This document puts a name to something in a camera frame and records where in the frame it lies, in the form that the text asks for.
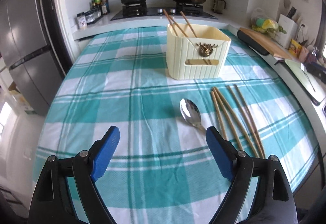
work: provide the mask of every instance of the knife block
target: knife block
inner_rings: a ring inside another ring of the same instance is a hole
[[[289,49],[291,39],[295,39],[295,34],[298,29],[298,25],[295,21],[281,14],[278,21],[278,25],[282,26],[286,31],[286,34],[278,32],[275,37],[275,41],[282,45],[285,49]]]

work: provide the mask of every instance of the spoon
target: spoon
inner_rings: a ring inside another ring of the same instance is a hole
[[[202,125],[202,119],[198,107],[188,99],[181,99],[180,112],[185,121],[206,133],[206,129]]]

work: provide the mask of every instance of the tablecloth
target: tablecloth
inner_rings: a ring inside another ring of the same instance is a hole
[[[49,155],[75,156],[115,125],[120,143],[96,186],[116,222],[207,224],[230,183],[222,177],[204,134],[183,121],[179,102],[182,98],[195,102],[204,127],[214,125],[220,131],[211,87],[218,87],[241,117],[226,89],[237,84],[266,155],[280,158],[294,190],[317,152],[311,124],[273,69],[237,37],[223,32],[232,43],[220,77],[188,81],[168,74],[166,27],[95,36],[67,74],[48,112],[36,152],[34,182]],[[227,135],[237,148],[228,126]],[[245,138],[240,139],[252,155]],[[74,179],[68,182],[77,214],[87,222]],[[239,220],[248,214],[256,182],[252,181]]]

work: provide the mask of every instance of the wooden chopstick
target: wooden chopstick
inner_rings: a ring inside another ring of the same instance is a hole
[[[187,22],[187,24],[189,25],[189,27],[190,27],[192,33],[194,34],[194,36],[195,36],[196,38],[198,38],[198,37],[197,37],[197,34],[195,33],[194,29],[192,28],[192,26],[191,26],[190,22],[188,21],[188,19],[186,18],[185,14],[184,14],[182,11],[180,11],[180,14],[181,14],[181,16],[185,19],[185,22]]]
[[[183,35],[188,38],[188,35],[185,33],[185,31],[183,31],[183,29],[181,29],[181,27],[179,26],[179,24],[171,17],[169,16],[170,19],[173,21],[173,23],[179,28],[179,30],[183,33]]]
[[[238,135],[237,135],[237,132],[236,132],[236,130],[235,130],[235,128],[234,128],[234,125],[233,125],[233,123],[232,123],[232,121],[231,121],[231,118],[230,118],[230,116],[229,116],[229,114],[228,114],[228,112],[227,112],[227,110],[226,110],[226,108],[225,108],[223,102],[221,101],[221,98],[220,98],[219,94],[216,92],[215,88],[213,88],[213,93],[214,93],[214,95],[215,95],[215,97],[216,97],[218,103],[219,103],[219,104],[221,105],[221,107],[222,107],[222,111],[223,111],[224,114],[225,114],[226,120],[227,120],[228,123],[229,123],[229,126],[230,126],[230,128],[231,128],[232,134],[233,134],[235,140],[237,141],[237,144],[238,144],[238,146],[239,146],[239,149],[240,149],[240,150],[243,150],[243,146],[242,146],[242,144],[241,144],[241,142],[240,142],[240,139],[239,139],[239,137],[238,137]]]
[[[260,144],[259,144],[259,142],[258,142],[258,139],[257,139],[257,137],[256,137],[256,134],[255,134],[255,132],[254,132],[254,129],[253,129],[251,123],[249,122],[248,118],[247,118],[247,115],[245,114],[245,112],[244,112],[242,106],[240,105],[240,102],[239,102],[238,98],[235,96],[235,94],[234,94],[233,90],[231,89],[231,87],[230,87],[230,86],[226,86],[226,87],[227,87],[227,89],[229,90],[229,92],[231,93],[231,95],[233,96],[234,101],[235,101],[235,103],[237,104],[237,107],[238,107],[238,109],[240,110],[240,113],[241,113],[241,115],[242,115],[244,121],[246,122],[246,124],[247,124],[247,126],[248,126],[250,132],[252,133],[252,137],[254,138],[254,140],[255,140],[255,144],[256,144],[256,146],[258,147],[258,151],[259,151],[260,157],[261,157],[262,159],[264,159],[263,151],[261,150]]]
[[[242,123],[240,122],[240,120],[238,119],[237,115],[235,114],[235,112],[233,111],[232,107],[230,106],[230,104],[228,103],[228,101],[224,98],[223,94],[216,88],[213,88],[214,90],[216,90],[216,92],[218,93],[218,95],[220,96],[220,98],[222,99],[222,102],[226,105],[226,107],[228,108],[228,110],[231,112],[235,122],[237,123],[237,125],[239,126],[242,134],[245,136],[246,140],[248,141],[249,146],[251,147],[254,155],[256,157],[259,157],[257,150],[255,148],[255,146],[252,144],[250,137],[247,133],[247,131],[245,130],[245,128],[243,127]]]
[[[222,130],[222,137],[224,140],[227,140],[228,138],[226,136],[225,127],[224,127],[223,119],[221,116],[220,108],[218,107],[218,103],[217,103],[217,100],[216,100],[216,97],[215,97],[215,94],[213,91],[211,91],[211,98],[213,100],[213,103],[214,103],[214,106],[216,109],[216,113],[217,113],[217,119],[218,119],[218,122],[219,122],[221,130]]]
[[[237,90],[237,92],[238,92],[238,94],[240,96],[240,99],[242,100],[242,104],[244,105],[244,107],[245,107],[245,109],[247,111],[247,114],[249,116],[250,122],[252,123],[253,129],[254,129],[254,132],[255,132],[255,137],[257,138],[258,144],[259,144],[259,146],[260,146],[260,148],[262,150],[263,157],[264,157],[264,159],[266,159],[266,154],[265,154],[265,151],[264,151],[264,146],[263,146],[263,144],[261,142],[261,139],[260,139],[260,136],[259,136],[259,132],[258,132],[257,126],[256,126],[255,121],[254,121],[254,119],[252,117],[252,114],[251,114],[251,112],[249,110],[249,107],[248,107],[248,105],[246,103],[246,100],[244,99],[244,97],[243,97],[240,89],[238,88],[238,86],[235,84],[234,87]]]
[[[171,25],[171,27],[172,27],[172,29],[173,29],[175,35],[176,35],[177,37],[179,37],[179,35],[177,34],[177,31],[175,30],[175,27],[174,27],[173,24],[172,24],[172,21],[170,20],[169,15],[168,15],[167,12],[166,12],[166,10],[164,9],[163,12],[164,12],[164,14],[165,14],[167,20],[169,21],[169,23],[170,23],[170,25]]]

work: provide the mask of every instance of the metal screw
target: metal screw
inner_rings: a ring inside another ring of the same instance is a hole
[[[275,155],[271,155],[271,160],[272,161],[278,161],[278,157],[276,157]]]
[[[82,150],[81,152],[79,152],[79,156],[81,156],[81,157],[86,157],[87,155],[88,155],[87,150]]]
[[[245,156],[247,156],[247,153],[245,151],[243,151],[243,150],[240,150],[240,151],[238,151],[238,155],[240,157],[245,157]]]
[[[48,161],[54,161],[55,160],[55,155],[51,155],[50,157],[48,157]]]

